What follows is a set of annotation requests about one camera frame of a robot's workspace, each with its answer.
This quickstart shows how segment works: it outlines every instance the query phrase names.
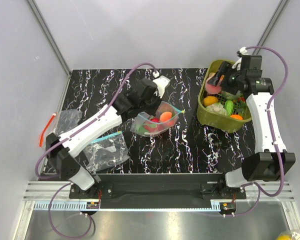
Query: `metal corner post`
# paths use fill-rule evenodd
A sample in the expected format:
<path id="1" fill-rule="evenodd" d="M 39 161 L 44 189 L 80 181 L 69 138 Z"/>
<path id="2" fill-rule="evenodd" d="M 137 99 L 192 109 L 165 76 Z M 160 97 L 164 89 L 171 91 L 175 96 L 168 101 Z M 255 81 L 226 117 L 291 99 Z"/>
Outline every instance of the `metal corner post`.
<path id="1" fill-rule="evenodd" d="M 58 45 L 56 44 L 56 41 L 54 40 L 51 32 L 49 31 L 49 28 L 36 4 L 35 0 L 26 0 L 28 6 L 30 7 L 35 19 L 37 20 L 44 36 L 46 37 L 52 51 L 54 52 L 56 58 L 58 59 L 61 67 L 63 68 L 65 74 L 69 77 L 71 75 L 71 69 L 69 68 L 65 58 L 62 56 L 60 49 L 58 48 Z"/>
<path id="2" fill-rule="evenodd" d="M 272 30 L 274 29 L 276 23 L 278 22 L 280 16 L 283 14 L 284 10 L 286 9 L 288 3 L 290 2 L 290 0 L 281 0 L 278 4 L 278 6 L 276 7 L 272 17 L 270 18 L 270 21 L 268 22 L 266 28 L 264 29 L 261 38 L 259 39 L 257 46 L 264 46 L 265 42 L 267 40 L 267 38 L 269 37 L 269 35 L 271 34 Z M 256 48 L 253 51 L 253 55 L 258 55 L 260 52 L 259 48 Z"/>

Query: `black marble table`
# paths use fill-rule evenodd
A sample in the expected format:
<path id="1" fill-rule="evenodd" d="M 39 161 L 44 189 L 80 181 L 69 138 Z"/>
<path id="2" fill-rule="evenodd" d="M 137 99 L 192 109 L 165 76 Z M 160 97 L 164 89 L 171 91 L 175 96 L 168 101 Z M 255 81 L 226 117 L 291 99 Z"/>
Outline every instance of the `black marble table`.
<path id="1" fill-rule="evenodd" d="M 207 69 L 159 71 L 171 79 L 163 101 L 185 110 L 185 114 L 179 116 L 174 127 L 157 137 L 142 137 L 130 132 L 131 120 L 110 130 L 107 134 L 123 132 L 130 159 L 98 173 L 216 173 L 239 168 L 242 160 L 254 152 L 252 122 L 231 134 L 201 125 L 196 117 L 198 95 Z M 85 121 L 111 100 L 128 72 L 129 69 L 74 70 L 62 110 L 80 110 L 83 112 L 81 122 Z M 153 79 L 151 73 L 152 69 L 138 69 L 127 81 L 125 89 L 142 78 Z M 77 160 L 83 166 L 89 163 L 85 156 L 79 156 Z M 46 165 L 43 174 L 52 173 L 53 169 Z"/>

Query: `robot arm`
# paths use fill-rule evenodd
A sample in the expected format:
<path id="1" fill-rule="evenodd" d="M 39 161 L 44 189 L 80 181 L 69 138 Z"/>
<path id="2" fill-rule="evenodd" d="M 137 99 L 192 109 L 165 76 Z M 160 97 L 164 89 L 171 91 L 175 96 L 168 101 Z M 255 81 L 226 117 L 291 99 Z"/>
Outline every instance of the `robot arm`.
<path id="1" fill-rule="evenodd" d="M 72 181 L 84 191 L 94 186 L 96 180 L 79 165 L 75 157 L 93 140 L 128 119 L 135 118 L 140 112 L 155 115 L 169 84 L 170 80 L 164 76 L 154 81 L 142 79 L 134 88 L 120 93 L 113 105 L 100 118 L 98 116 L 105 111 L 107 104 L 82 124 L 59 137 L 54 133 L 49 134 L 46 137 L 47 149 L 65 141 L 47 156 L 59 178 L 63 181 Z"/>
<path id="2" fill-rule="evenodd" d="M 221 81 L 222 90 L 234 95 L 238 91 L 243 93 L 252 117 L 255 153 L 244 159 L 241 168 L 225 174 L 225 179 L 220 181 L 219 191 L 231 191 L 231 188 L 238 190 L 243 184 L 256 180 L 277 181 L 280 178 L 279 160 L 272 140 L 268 111 L 271 114 L 276 136 L 275 144 L 278 146 L 283 160 L 284 173 L 287 173 L 296 161 L 295 154 L 287 152 L 280 136 L 274 104 L 272 103 L 267 109 L 274 88 L 270 78 L 262 77 L 262 56 L 246 55 L 246 52 L 239 56 L 241 59 L 234 65 L 224 61 L 219 68 L 221 74 L 216 74 L 218 79 L 212 78 L 207 83 L 216 86 Z"/>

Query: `reflective metal floor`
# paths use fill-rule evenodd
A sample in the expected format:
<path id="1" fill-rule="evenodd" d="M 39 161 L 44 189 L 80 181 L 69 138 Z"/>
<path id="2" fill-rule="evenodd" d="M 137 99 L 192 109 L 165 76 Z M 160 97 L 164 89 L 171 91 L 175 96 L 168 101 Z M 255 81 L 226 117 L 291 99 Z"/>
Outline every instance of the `reflective metal floor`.
<path id="1" fill-rule="evenodd" d="M 238 202 L 238 213 L 250 206 Z M 57 229 L 68 236 L 84 233 L 89 220 L 75 212 L 53 211 Z M 91 240 L 275 240 L 288 229 L 283 207 L 278 202 L 260 202 L 250 214 L 240 217 L 208 217 L 197 212 L 111 212 L 93 215 L 95 232 L 84 239 Z M 27 240 L 62 240 L 50 227 L 47 211 L 33 212 Z"/>

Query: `green basket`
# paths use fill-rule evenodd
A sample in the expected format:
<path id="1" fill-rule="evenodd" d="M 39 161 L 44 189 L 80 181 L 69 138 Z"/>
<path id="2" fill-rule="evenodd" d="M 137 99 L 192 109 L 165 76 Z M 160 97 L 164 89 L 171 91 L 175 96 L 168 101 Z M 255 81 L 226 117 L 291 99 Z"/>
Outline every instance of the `green basket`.
<path id="1" fill-rule="evenodd" d="M 201 123 L 202 125 L 208 125 L 211 127 L 215 127 L 217 129 L 221 129 L 224 130 L 228 133 L 233 133 L 238 131 L 240 128 L 242 128 L 242 126 L 247 123 L 250 122 L 252 120 L 251 118 L 251 113 L 250 110 L 247 106 L 243 107 L 243 111 L 240 114 L 243 118 L 243 120 L 238 120 L 229 116 L 224 116 L 212 111 L 207 110 L 202 102 L 203 99 L 206 96 L 215 96 L 218 98 L 219 102 L 222 103 L 222 105 L 225 105 L 225 101 L 226 99 L 221 95 L 221 94 L 208 94 L 205 91 L 205 82 L 209 76 L 210 73 L 216 73 L 221 65 L 221 63 L 223 61 L 227 61 L 229 63 L 234 64 L 234 62 L 228 61 L 228 60 L 216 60 L 213 61 L 210 65 L 210 67 L 207 70 L 207 73 L 205 75 L 199 96 L 198 96 L 198 109 L 196 111 L 196 116 L 198 118 L 199 123 Z"/>

